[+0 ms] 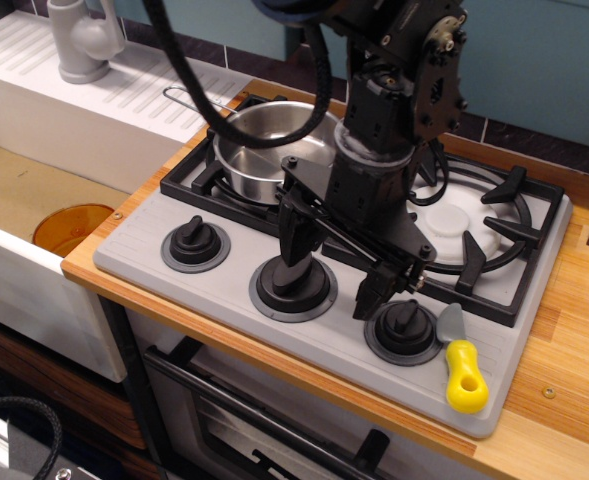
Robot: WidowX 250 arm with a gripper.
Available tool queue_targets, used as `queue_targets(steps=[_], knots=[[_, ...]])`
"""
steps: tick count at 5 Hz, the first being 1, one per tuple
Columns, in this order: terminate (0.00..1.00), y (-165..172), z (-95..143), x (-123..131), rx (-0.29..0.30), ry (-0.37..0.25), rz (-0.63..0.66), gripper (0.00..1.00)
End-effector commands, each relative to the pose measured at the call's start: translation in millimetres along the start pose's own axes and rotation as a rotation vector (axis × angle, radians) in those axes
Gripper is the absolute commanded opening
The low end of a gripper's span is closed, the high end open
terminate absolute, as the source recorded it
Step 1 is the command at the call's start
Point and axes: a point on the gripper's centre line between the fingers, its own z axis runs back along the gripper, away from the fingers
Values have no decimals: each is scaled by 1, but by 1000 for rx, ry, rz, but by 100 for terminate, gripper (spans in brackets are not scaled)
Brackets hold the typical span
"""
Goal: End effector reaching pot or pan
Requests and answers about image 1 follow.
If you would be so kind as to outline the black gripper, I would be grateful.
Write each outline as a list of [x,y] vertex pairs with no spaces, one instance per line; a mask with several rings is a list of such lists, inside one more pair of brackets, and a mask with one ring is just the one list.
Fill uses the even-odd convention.
[[353,318],[369,320],[395,293],[415,292],[435,249],[406,204],[420,165],[419,147],[401,141],[386,152],[368,147],[344,125],[334,132],[330,169],[298,157],[282,160],[280,256],[293,267],[328,237],[366,264]]

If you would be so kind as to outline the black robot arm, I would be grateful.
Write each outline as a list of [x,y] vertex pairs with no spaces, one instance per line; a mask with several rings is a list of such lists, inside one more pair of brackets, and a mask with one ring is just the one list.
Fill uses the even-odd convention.
[[348,41],[348,104],[330,170],[287,160],[279,207],[283,261],[295,265],[333,237],[369,259],[354,317],[372,318],[393,295],[415,290],[436,256],[406,204],[438,138],[457,128],[466,101],[458,65],[466,12],[457,1],[261,1],[268,17],[325,24]]

